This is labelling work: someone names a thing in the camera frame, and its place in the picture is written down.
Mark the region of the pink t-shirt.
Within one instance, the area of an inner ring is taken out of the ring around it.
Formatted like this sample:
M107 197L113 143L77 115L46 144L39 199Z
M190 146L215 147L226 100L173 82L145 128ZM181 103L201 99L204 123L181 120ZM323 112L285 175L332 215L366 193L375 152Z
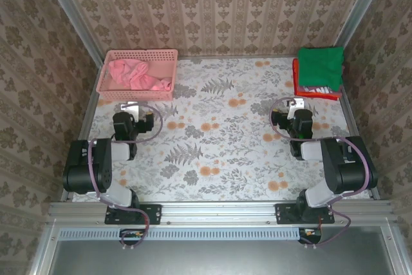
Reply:
M109 62L109 73L119 85L130 90L170 91L172 78L157 79L147 74L149 63L137 59Z

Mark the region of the pink plastic mesh basket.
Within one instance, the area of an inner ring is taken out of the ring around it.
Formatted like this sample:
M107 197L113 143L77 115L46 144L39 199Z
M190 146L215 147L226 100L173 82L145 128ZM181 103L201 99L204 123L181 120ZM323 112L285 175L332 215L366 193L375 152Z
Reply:
M144 73L158 79L164 88L162 90L144 88L134 90L130 86L124 86L116 82L109 70L109 64L117 60L142 61L148 64ZM96 91L101 98L113 101L168 101L173 99L173 90L176 80L178 62L178 50L110 50L106 54L104 65L100 71Z

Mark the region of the grey printed folded t-shirt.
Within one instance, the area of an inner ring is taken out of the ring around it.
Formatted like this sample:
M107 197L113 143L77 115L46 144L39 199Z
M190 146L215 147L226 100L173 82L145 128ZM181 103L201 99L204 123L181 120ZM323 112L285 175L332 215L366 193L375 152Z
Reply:
M305 97L333 98L341 97L340 91L333 91L327 86L297 86L297 93Z

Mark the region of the orange folded t-shirt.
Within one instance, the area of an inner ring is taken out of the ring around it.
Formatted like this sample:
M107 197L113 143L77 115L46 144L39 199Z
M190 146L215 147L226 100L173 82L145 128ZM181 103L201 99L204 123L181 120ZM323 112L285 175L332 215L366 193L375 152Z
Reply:
M298 96L298 97L305 97L305 96L301 96L300 94L297 93L297 86L300 86L299 85L299 62L298 62L297 58L293 59L293 61L292 61L292 71L293 71L293 80L294 80L294 94L295 94L295 96ZM323 98L306 97L306 98L334 100L333 98L325 98L325 97L323 97Z

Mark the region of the green folded t-shirt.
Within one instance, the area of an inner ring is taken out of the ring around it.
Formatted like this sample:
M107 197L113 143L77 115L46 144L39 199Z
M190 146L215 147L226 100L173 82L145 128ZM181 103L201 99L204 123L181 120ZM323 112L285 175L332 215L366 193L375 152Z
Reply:
M301 48L297 54L300 86L324 86L339 91L342 84L344 48Z

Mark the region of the floral patterned table cover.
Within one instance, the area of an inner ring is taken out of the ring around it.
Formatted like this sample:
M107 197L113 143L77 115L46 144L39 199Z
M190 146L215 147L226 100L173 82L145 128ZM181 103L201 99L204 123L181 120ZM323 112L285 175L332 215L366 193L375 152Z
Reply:
M293 93L290 58L182 60L172 101L153 103L153 131L113 178L146 202L293 200L323 179L270 126L270 107Z

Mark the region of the black base connector port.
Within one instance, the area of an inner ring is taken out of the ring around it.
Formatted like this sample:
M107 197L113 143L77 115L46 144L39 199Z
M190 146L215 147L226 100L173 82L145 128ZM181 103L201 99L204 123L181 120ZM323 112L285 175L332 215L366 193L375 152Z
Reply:
M136 247L144 235L145 229L121 229L119 242L124 247Z
M318 244L321 241L320 228L299 228L298 242L303 245Z

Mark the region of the grey sheet metal panel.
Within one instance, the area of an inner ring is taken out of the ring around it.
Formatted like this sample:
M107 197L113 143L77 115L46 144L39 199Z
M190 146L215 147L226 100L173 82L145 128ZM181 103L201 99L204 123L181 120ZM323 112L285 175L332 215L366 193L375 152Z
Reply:
M319 247L288 240L59 239L45 230L29 275L412 275L396 227L352 227Z

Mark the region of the aluminium side rail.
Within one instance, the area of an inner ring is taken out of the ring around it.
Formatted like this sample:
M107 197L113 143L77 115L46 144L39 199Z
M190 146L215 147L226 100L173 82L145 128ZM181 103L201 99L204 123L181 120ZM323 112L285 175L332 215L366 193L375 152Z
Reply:
M76 140L87 140L89 137L89 132L91 130L91 125L93 123L93 117L95 115L95 110L98 104L99 100L99 94L96 91L98 80L100 77L100 73L102 71L102 67L104 65L104 61L102 59L99 59L96 63L97 66L97 73L96 73L96 78L94 81L94 85L91 90L91 95L88 101L88 105L86 107L85 113L84 113L84 118L82 121L82 126L80 129L80 132L77 137L75 137L72 142Z
M355 117L353 116L353 112L351 110L350 102L348 100L348 96L345 89L342 90L342 97L340 98L340 103L348 127L348 132L350 133L350 135L359 135L359 130L356 125ZM368 189L368 194L370 198L374 200L380 200L380 195L376 187L373 189Z

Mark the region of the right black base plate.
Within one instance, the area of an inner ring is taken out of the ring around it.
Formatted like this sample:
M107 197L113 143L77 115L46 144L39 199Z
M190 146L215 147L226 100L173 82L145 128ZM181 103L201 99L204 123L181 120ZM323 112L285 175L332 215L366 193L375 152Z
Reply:
M278 224L317 224L335 223L334 215L327 207L299 207L297 204L275 204L276 221Z

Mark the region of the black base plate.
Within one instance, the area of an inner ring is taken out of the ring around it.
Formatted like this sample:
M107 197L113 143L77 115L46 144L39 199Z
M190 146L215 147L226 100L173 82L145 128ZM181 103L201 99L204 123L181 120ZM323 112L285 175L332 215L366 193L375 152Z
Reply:
M334 215L327 207L299 207L297 204L275 204L276 221L278 224L317 224L335 223Z
M148 215L150 224L160 224L161 204L142 204L140 209ZM104 223L106 225L144 225L145 220L141 213L107 207Z

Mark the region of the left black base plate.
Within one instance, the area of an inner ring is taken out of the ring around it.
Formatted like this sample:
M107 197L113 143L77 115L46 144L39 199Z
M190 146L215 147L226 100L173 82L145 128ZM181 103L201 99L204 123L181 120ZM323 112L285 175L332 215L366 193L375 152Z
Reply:
M160 224L161 204L142 204L140 209L148 215L150 224ZM106 225L144 225L145 220L141 213L107 207L104 223Z

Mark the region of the aluminium front rail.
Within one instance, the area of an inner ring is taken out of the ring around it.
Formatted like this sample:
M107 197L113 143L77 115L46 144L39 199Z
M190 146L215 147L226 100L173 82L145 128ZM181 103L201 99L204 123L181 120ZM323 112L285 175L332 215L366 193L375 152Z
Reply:
M161 204L159 227L264 227L275 226L275 204L288 201L255 202L149 202ZM383 200L342 200L332 206L336 212L334 226L343 226L351 219L354 226L381 226L394 223L397 216L391 204ZM46 222L60 226L103 227L107 207L96 202L52 203Z

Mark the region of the aluminium frame post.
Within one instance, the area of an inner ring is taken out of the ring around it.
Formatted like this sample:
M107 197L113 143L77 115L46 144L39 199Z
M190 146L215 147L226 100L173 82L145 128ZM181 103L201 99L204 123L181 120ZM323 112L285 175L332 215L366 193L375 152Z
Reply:
M348 18L342 27L342 30L339 32L334 42L334 46L341 46L343 48L347 47L372 1L373 0L355 1Z
M76 7L74 0L58 0L58 2L68 16L77 35L80 37L95 64L97 66L102 66L103 56L95 40L92 38L91 32L88 30L88 27L86 26L79 9Z

